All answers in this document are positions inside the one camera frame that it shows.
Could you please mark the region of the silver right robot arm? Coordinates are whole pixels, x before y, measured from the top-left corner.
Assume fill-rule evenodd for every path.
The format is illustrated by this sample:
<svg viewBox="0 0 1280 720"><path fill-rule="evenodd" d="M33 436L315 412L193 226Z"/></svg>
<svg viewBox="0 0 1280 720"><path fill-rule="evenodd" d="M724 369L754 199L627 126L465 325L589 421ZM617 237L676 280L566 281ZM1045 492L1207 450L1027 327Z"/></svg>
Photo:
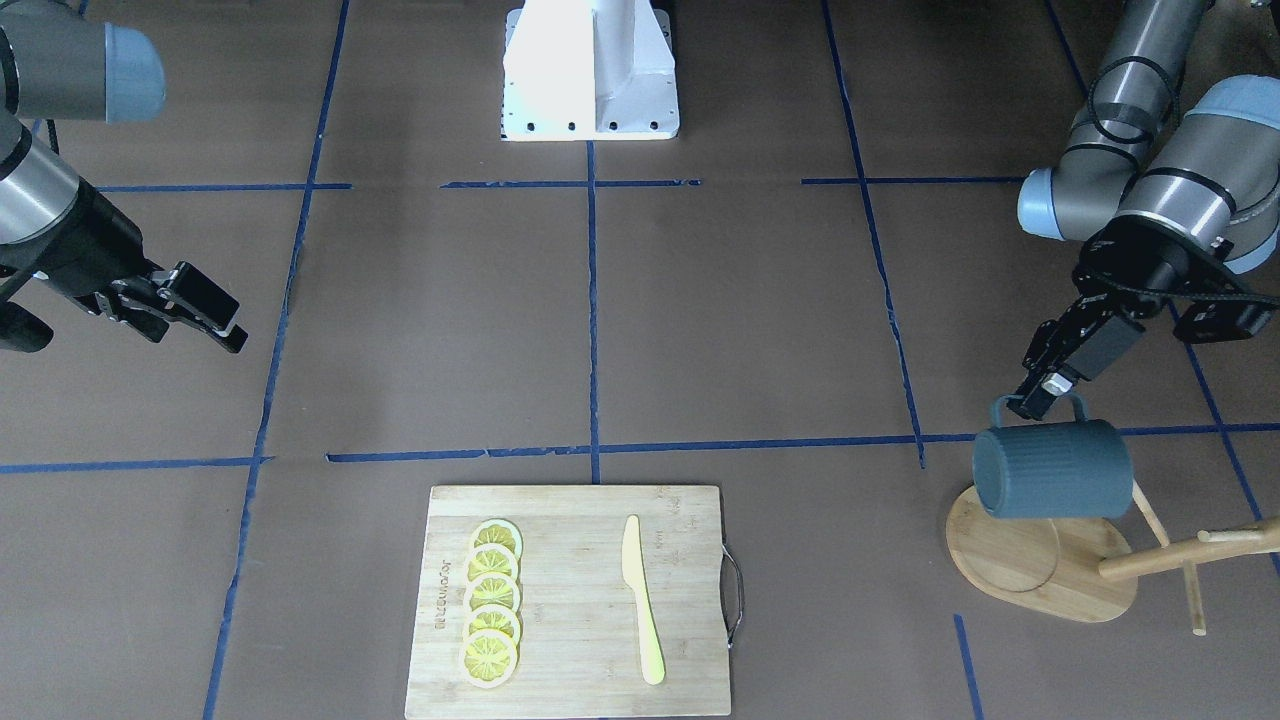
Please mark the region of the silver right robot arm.
<svg viewBox="0 0 1280 720"><path fill-rule="evenodd" d="M67 1L5 1L1 28L1 345L33 354L52 329L15 301L41 281L83 311L161 341L180 323L239 352L239 302L189 263L166 269L143 236L35 122L152 120L166 77L138 29L86 19Z"/></svg>

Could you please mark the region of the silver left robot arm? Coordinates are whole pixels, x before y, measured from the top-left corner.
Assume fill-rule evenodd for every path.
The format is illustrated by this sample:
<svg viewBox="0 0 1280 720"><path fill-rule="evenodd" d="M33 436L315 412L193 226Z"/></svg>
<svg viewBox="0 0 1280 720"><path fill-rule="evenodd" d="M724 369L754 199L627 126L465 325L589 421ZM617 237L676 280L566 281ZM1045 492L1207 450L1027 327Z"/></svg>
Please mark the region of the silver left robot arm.
<svg viewBox="0 0 1280 720"><path fill-rule="evenodd" d="M1189 109L1181 78L1207 1L1128 1L1059 163L1021 186L1021 228L1082 249L1078 300L1037 329L1007 400L1039 420L1096 379L1167 305L1174 334L1249 340L1277 299L1244 274L1277 247L1277 79L1234 76Z"/></svg>

